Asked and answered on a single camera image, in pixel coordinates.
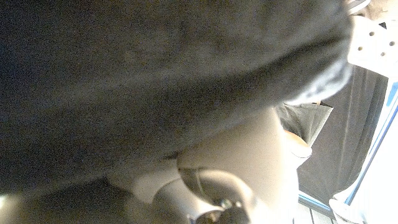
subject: white plastic part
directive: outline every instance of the white plastic part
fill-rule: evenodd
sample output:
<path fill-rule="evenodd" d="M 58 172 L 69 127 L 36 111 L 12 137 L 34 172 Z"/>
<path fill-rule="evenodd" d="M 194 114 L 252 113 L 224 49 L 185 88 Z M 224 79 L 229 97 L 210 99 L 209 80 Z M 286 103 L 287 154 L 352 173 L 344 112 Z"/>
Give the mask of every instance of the white plastic part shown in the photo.
<path fill-rule="evenodd" d="M 289 131 L 285 131 L 285 139 L 286 147 L 291 152 L 290 159 L 297 169 L 312 155 L 312 149 L 302 138 Z"/>
<path fill-rule="evenodd" d="M 371 0 L 347 0 L 346 5 L 348 8 L 348 14 L 358 12 L 365 8 L 370 2 Z"/>
<path fill-rule="evenodd" d="M 376 22 L 352 16 L 354 29 L 348 62 L 397 80 L 398 39 Z"/>
<path fill-rule="evenodd" d="M 178 156 L 179 169 L 208 168 L 234 174 L 265 203 L 266 220 L 287 223 L 298 200 L 296 167 L 272 108 Z"/>
<path fill-rule="evenodd" d="M 362 215 L 349 205 L 339 202 L 335 199 L 329 200 L 329 205 L 335 214 L 335 218 L 338 224 L 363 224 L 364 219 Z"/>

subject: dark gray fabric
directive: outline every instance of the dark gray fabric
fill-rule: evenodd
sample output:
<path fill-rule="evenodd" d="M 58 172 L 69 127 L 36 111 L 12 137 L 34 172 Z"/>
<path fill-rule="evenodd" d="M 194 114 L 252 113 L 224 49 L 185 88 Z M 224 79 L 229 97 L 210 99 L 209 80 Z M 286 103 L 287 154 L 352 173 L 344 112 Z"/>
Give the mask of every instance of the dark gray fabric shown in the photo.
<path fill-rule="evenodd" d="M 275 110 L 284 130 L 298 135 L 312 146 L 333 108 L 313 103 L 300 105 L 282 103 L 276 106 Z"/>
<path fill-rule="evenodd" d="M 341 1 L 7 1 L 0 194 L 161 159 L 348 80 Z"/>
<path fill-rule="evenodd" d="M 358 177 L 386 95 L 388 78 L 355 66 L 353 77 L 336 95 L 328 120 L 298 169 L 300 190 L 328 205 L 334 194 Z"/>

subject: white wall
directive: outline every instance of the white wall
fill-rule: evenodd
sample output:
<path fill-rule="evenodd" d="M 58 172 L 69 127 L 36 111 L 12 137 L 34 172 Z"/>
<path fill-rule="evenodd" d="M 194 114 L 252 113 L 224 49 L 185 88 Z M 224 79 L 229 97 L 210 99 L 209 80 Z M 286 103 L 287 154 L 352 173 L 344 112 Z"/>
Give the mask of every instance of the white wall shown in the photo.
<path fill-rule="evenodd" d="M 398 118 L 393 120 L 351 204 L 368 224 L 398 223 Z"/>

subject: white bracket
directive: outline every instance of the white bracket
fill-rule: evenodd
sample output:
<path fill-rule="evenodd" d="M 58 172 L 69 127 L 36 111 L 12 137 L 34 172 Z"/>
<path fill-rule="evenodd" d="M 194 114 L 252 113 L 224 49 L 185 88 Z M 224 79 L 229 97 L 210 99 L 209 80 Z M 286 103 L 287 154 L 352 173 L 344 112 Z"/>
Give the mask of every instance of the white bracket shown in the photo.
<path fill-rule="evenodd" d="M 361 16 L 353 16 L 353 37 L 348 62 L 390 79 L 398 78 L 398 40 L 387 29 Z"/>

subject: bright light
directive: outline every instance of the bright light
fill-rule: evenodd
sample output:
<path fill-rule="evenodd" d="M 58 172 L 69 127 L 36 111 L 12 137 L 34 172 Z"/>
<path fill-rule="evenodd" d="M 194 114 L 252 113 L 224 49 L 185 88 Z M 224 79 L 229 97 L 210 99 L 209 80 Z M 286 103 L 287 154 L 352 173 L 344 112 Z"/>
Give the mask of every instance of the bright light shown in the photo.
<path fill-rule="evenodd" d="M 7 195 L 2 195 L 0 196 L 0 209 L 4 205 L 4 202 L 6 202 Z"/>

